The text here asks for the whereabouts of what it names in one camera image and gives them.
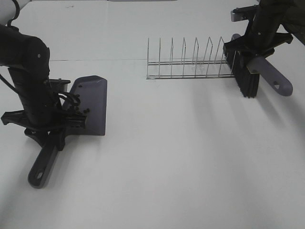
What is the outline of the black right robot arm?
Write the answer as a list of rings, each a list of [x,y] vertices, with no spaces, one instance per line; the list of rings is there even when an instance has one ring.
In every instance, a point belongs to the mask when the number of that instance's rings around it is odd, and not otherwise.
[[[305,30],[305,7],[296,0],[261,0],[231,11],[231,21],[248,20],[243,36],[224,44],[224,52],[245,57],[268,57],[275,47],[291,43],[292,35]]]

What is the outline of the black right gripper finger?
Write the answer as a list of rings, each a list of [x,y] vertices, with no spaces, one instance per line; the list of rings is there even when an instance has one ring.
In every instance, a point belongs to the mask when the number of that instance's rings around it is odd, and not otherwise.
[[[247,52],[248,48],[244,41],[230,41],[224,43],[224,52]]]
[[[272,51],[272,54],[274,54],[275,52],[275,48],[277,46],[280,46],[284,43],[288,43],[290,44],[293,40],[293,36],[291,33],[278,33],[278,32],[275,32],[274,35],[273,35],[273,38],[272,38],[272,42],[271,42],[271,51]]]

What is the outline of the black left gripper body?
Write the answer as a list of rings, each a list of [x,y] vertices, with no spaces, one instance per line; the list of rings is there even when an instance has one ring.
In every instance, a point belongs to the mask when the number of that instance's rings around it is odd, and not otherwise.
[[[43,147],[51,134],[59,129],[65,128],[61,123],[64,115],[69,115],[68,111],[60,109],[51,110],[20,110],[5,112],[1,121],[4,125],[16,124],[25,128],[25,135]]]

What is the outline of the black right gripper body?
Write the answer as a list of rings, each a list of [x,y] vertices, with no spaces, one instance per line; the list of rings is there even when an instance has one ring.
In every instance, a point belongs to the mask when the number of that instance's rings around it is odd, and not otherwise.
[[[241,36],[240,34],[233,34],[231,41],[244,41],[248,51],[247,52],[239,52],[234,51],[232,53],[239,53],[240,55],[244,57],[254,57],[254,56],[263,56],[268,57],[272,55],[272,42],[273,37],[264,37],[263,35],[253,35],[253,34],[245,34]]]

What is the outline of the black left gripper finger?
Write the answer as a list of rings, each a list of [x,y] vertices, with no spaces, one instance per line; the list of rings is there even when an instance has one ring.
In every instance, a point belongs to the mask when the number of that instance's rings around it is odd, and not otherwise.
[[[65,147],[66,129],[62,128],[55,132],[55,143],[58,150],[63,150]]]
[[[86,116],[79,114],[65,114],[61,119],[62,125],[70,128],[85,128]]]

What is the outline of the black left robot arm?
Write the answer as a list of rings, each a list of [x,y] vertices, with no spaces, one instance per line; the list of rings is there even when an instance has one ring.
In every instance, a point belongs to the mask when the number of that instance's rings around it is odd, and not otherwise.
[[[65,146],[68,127],[84,127],[85,116],[75,108],[77,95],[67,92],[63,80],[51,80],[50,50],[38,37],[25,35],[14,26],[0,27],[0,64],[8,68],[13,83],[0,79],[19,97],[23,109],[5,112],[4,125],[16,124],[41,146],[55,134],[59,150]]]

